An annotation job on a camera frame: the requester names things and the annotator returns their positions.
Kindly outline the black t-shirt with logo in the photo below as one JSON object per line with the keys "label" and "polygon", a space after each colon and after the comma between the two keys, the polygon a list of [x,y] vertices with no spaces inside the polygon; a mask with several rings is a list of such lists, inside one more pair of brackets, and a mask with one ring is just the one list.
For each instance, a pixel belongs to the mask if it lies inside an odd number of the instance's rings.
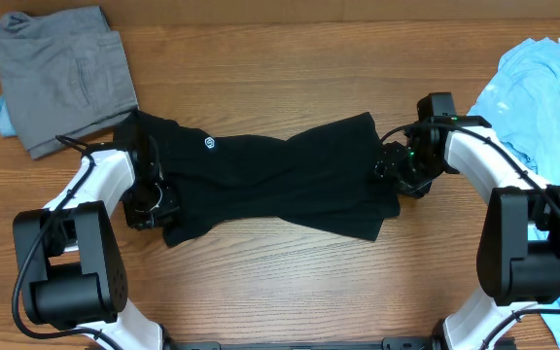
{"label": "black t-shirt with logo", "polygon": [[320,125],[287,140],[213,137],[136,110],[114,132],[151,136],[167,183],[176,192],[174,247],[236,219],[284,221],[373,241],[401,208],[393,186],[376,176],[380,139],[370,113]]}

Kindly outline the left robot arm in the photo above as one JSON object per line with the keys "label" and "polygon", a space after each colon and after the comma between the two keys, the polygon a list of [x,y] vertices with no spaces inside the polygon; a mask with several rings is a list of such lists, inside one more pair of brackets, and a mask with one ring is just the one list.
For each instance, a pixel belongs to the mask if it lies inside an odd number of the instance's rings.
{"label": "left robot arm", "polygon": [[156,225],[167,200],[156,140],[140,131],[106,143],[56,139],[79,152],[81,164],[57,197],[13,220],[17,329],[38,340],[81,334],[102,349],[176,348],[167,329],[129,299],[111,224],[124,201],[136,228]]}

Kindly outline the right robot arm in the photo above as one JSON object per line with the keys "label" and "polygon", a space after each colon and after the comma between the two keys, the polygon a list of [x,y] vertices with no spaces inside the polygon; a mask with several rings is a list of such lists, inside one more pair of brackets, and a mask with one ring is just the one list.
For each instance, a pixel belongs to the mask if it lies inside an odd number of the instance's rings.
{"label": "right robot arm", "polygon": [[461,116],[449,92],[417,104],[405,143],[381,139],[375,174],[421,198],[443,173],[462,174],[487,205],[476,255],[479,285],[429,336],[386,337],[384,349],[513,349],[507,331],[524,316],[550,314],[560,298],[560,186],[531,171],[481,116]]}

